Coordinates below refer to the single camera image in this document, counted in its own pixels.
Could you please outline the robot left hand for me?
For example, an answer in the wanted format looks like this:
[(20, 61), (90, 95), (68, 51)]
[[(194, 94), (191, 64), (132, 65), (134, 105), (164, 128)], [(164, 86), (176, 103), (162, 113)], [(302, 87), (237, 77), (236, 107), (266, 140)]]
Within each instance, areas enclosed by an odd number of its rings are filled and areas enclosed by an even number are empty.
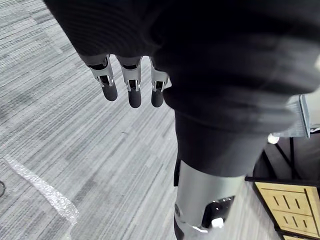
[(268, 135), (295, 119), (294, 95), (320, 85), (317, 0), (47, 0), (80, 58), (113, 54), (134, 90), (138, 61), (168, 74), (175, 113), (178, 240), (213, 230), (254, 168)]

